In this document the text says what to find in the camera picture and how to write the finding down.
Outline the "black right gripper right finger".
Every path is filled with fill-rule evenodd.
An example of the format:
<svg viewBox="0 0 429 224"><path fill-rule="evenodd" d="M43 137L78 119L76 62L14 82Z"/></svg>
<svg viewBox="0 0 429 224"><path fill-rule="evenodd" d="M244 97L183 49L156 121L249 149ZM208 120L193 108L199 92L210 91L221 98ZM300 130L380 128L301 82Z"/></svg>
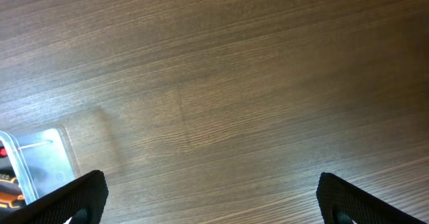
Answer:
<svg viewBox="0 0 429 224"><path fill-rule="evenodd" d="M320 175L316 198L322 218L328 224L424 224L423 221L327 172Z"/></svg>

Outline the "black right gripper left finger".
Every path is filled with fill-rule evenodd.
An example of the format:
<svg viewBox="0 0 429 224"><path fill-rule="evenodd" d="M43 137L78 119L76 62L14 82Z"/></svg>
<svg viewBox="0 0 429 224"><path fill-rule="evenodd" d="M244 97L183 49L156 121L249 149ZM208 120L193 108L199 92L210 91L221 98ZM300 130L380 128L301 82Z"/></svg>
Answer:
<svg viewBox="0 0 429 224"><path fill-rule="evenodd" d="M4 224L99 224L109 191L105 175L93 170L67 185L12 212Z"/></svg>

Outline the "orange black pliers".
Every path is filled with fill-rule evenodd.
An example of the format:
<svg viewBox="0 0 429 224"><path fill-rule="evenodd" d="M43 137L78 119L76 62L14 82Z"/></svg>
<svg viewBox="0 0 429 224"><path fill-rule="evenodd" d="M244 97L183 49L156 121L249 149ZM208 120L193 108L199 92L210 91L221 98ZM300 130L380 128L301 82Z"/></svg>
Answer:
<svg viewBox="0 0 429 224"><path fill-rule="evenodd" d="M1 174L1 216L25 206L25 198L17 178L10 174Z"/></svg>

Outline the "black red screwdriver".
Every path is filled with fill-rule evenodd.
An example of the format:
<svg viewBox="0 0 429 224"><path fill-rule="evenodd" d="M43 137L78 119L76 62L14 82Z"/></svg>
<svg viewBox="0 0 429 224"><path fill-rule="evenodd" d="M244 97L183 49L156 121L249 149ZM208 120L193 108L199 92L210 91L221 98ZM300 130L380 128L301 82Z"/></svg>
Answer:
<svg viewBox="0 0 429 224"><path fill-rule="evenodd" d="M0 147L0 158L6 158L7 157L7 151L4 147Z"/></svg>

